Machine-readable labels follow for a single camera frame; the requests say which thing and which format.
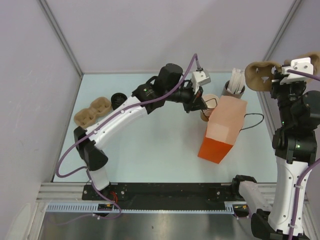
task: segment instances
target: paper cup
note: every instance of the paper cup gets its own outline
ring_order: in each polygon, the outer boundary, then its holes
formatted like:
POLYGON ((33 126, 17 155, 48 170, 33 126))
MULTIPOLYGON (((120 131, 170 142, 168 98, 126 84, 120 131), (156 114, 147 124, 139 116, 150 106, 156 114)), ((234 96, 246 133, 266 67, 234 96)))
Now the paper cup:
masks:
POLYGON ((219 98, 214 94, 205 94, 202 96, 202 98, 207 105, 207 109, 201 110, 200 117, 203 121, 208 122, 210 115, 212 114, 219 102, 219 98))

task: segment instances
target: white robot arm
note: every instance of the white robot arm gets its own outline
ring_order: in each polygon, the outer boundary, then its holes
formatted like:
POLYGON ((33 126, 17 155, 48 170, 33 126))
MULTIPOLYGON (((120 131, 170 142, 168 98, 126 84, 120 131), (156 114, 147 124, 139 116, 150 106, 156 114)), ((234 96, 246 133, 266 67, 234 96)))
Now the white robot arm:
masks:
POLYGON ((165 95, 180 82, 183 70, 180 66, 169 63, 164 66, 158 76, 153 76, 145 84, 138 86, 119 108, 93 126, 83 129, 80 126, 74 130, 74 139, 78 140, 90 135, 77 145, 81 158, 85 161, 95 187, 100 191, 109 185, 106 163, 108 157, 102 149, 110 138, 133 121, 152 113, 162 107, 165 101, 183 103, 184 110, 189 113, 207 107, 202 99, 202 85, 211 81, 209 73, 202 68, 192 73, 190 81, 181 79, 181 86, 167 98, 153 101, 165 95))
POLYGON ((313 74, 309 57, 294 59, 290 65, 281 66, 274 74, 271 97, 277 99, 282 127, 275 131, 272 146, 277 163, 277 184, 271 207, 254 182, 243 181, 239 193, 252 213, 251 230, 255 237, 265 240, 308 239, 304 235, 302 213, 309 173, 301 184, 299 177, 315 162, 317 142, 314 129, 320 124, 320 92, 306 89, 307 77, 290 73, 297 70, 313 74), (297 204, 296 221, 292 226, 294 205, 297 204))

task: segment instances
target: paper bag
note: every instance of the paper bag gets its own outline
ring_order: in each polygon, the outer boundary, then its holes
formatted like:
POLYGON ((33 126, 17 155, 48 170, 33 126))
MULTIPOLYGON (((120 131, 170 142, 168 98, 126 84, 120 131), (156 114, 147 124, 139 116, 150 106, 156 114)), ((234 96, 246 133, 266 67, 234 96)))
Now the paper bag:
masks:
POLYGON ((206 133, 198 153, 214 163, 220 163, 236 142, 245 121, 247 102, 232 96, 222 96, 209 117, 206 133))

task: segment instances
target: metal corner post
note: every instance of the metal corner post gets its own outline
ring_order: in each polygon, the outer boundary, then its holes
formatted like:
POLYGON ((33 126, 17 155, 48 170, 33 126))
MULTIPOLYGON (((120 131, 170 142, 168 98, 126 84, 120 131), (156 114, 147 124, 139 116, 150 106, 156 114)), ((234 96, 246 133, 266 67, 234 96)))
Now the metal corner post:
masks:
POLYGON ((74 69, 76 70, 76 72, 78 73, 79 77, 82 78, 83 77, 83 72, 80 68, 80 65, 70 47, 70 45, 68 44, 65 35, 63 34, 53 12, 51 11, 48 3, 46 0, 37 0, 37 2, 40 4, 41 9, 43 10, 44 15, 46 16, 49 24, 52 27, 52 30, 54 31, 55 35, 57 36, 59 42, 61 43, 61 46, 63 48, 63 50, 65 51, 65 53, 67 54, 67 56, 69 57, 69 59, 71 60, 71 63, 74 67, 74 69))
MULTIPOLYGON (((49 212, 61 212, 60 209, 65 209, 62 212, 72 212, 72 213, 88 213, 87 209, 89 207, 95 207, 97 203, 101 201, 83 201, 82 193, 85 183, 67 183, 67 182, 48 182, 43 183, 40 187, 39 194, 36 200, 36 206, 34 210, 34 215, 32 225, 29 229, 28 240, 37 240, 41 234, 41 228, 45 220, 45 212, 48 208, 49 212)), ((259 183, 259 191, 262 193, 264 198, 269 204, 273 204, 275 199, 276 184, 275 183, 259 183)), ((226 205, 232 206, 233 204, 244 204, 245 202, 225 202, 226 205)), ((142 213, 151 213, 162 211, 143 211, 142 213)), ((127 213, 135 213, 134 210, 127 211, 127 213)), ((304 199, 303 208, 303 222, 305 232, 308 234, 310 239, 318 239, 317 232, 314 226, 314 216, 309 206, 308 199, 304 199)))
MULTIPOLYGON (((270 44, 267 52, 265 53, 262 61, 269 61, 275 52, 276 48, 278 47, 280 41, 282 40, 282 37, 284 36, 288 26, 291 24, 292 20, 294 19, 296 13, 298 12, 299 8, 301 7, 303 3, 303 0, 294 0, 293 3, 290 6, 290 9, 288 10, 286 16, 284 17, 276 35, 274 36, 274 39, 272 40, 272 43, 270 44)), ((271 110, 268 106, 267 102, 267 96, 265 92, 258 92, 258 97, 262 106, 262 110, 264 111, 266 122, 267 122, 267 128, 269 130, 270 136, 272 136, 276 130, 276 125, 274 123, 274 120, 272 118, 271 110)))

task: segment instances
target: black cable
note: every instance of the black cable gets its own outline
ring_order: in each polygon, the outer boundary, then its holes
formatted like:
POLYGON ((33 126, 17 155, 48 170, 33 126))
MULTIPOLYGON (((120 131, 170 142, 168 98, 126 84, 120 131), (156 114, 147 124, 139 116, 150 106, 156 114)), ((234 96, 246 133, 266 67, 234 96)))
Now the black cable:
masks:
POLYGON ((248 116, 248 115, 260 115, 260 116, 262 116, 262 120, 261 120, 260 122, 258 122, 257 124, 255 124, 255 125, 242 128, 242 129, 240 130, 240 132, 241 132, 242 130, 252 129, 252 128, 258 126, 259 124, 261 124, 261 123, 265 120, 265 115, 263 115, 262 113, 247 113, 247 114, 244 115, 244 117, 246 117, 246 116, 248 116))
POLYGON ((303 88, 303 90, 302 90, 302 93, 300 94, 300 96, 299 96, 299 97, 302 97, 302 95, 304 94, 304 92, 305 92, 306 88, 307 88, 307 84, 305 84, 305 85, 304 85, 304 88, 303 88))
POLYGON ((153 80, 156 80, 157 76, 152 76, 148 81, 146 81, 146 84, 150 84, 153 80))
POLYGON ((185 80, 183 85, 185 85, 185 83, 191 83, 191 80, 185 80))
MULTIPOLYGON (((211 100, 214 100, 214 101, 215 101, 215 107, 213 108, 213 109, 215 109, 215 108, 218 106, 218 102, 217 102, 217 99, 216 99, 215 97, 210 98, 209 100, 204 101, 204 102, 206 103, 206 102, 209 102, 209 101, 211 101, 211 100)), ((201 112, 202 112, 203 116, 205 116, 205 118, 209 120, 209 118, 205 115, 203 109, 201 109, 201 112)))
POLYGON ((243 206, 232 206, 235 217, 238 218, 247 218, 249 214, 249 208, 247 205, 243 206))

